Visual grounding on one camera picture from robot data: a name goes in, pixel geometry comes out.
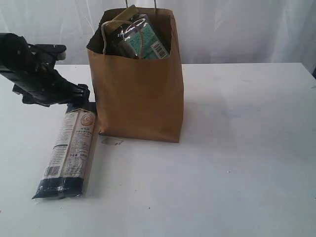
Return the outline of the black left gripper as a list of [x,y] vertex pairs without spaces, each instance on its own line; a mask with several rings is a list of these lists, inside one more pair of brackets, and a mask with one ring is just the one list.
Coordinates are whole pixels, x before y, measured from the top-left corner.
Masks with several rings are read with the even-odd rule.
[[1,62],[0,74],[13,83],[12,92],[21,95],[24,104],[49,107],[53,104],[89,101],[88,85],[74,86],[47,64]]

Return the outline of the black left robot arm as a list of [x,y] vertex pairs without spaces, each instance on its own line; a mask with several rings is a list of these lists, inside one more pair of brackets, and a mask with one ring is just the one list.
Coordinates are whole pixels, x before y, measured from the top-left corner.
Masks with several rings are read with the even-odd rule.
[[66,50],[62,44],[30,44],[22,36],[2,33],[0,73],[13,82],[12,91],[22,95],[24,104],[82,108],[89,102],[88,86],[69,82],[54,68],[65,60]]

